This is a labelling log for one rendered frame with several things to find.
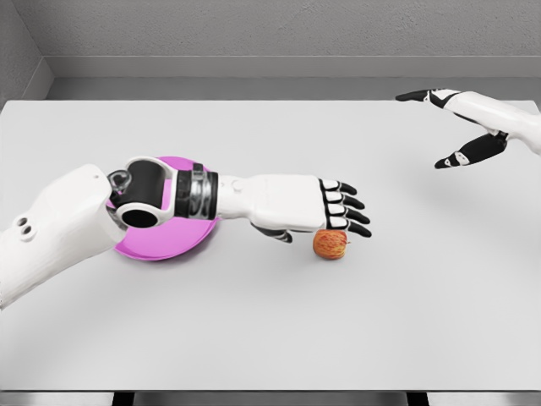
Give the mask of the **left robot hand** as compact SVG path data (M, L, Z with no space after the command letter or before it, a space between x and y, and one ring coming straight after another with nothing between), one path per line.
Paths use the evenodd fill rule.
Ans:
M350 184L312 175L264 175L256 186L249 221L266 236L288 244L291 233L320 230L372 236L365 205Z

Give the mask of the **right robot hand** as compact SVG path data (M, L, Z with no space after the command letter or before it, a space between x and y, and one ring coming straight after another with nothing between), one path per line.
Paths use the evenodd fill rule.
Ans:
M525 124L518 109L473 91L411 91L396 96L396 100L427 102L485 129L485 134L437 161L434 165L437 169L469 166L499 155L506 149L508 140L521 136Z

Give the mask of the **red yellow apple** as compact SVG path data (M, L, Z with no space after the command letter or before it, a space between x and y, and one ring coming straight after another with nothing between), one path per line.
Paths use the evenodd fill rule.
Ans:
M349 244L347 234L342 230L318 230L313 238L314 253L326 260L339 260Z

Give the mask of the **pink round plate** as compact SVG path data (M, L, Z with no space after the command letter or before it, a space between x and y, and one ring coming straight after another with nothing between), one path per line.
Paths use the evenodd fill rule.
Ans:
M129 258L160 261L181 255L216 224L218 174L177 156L137 157L110 173L108 205L128 227L115 250Z

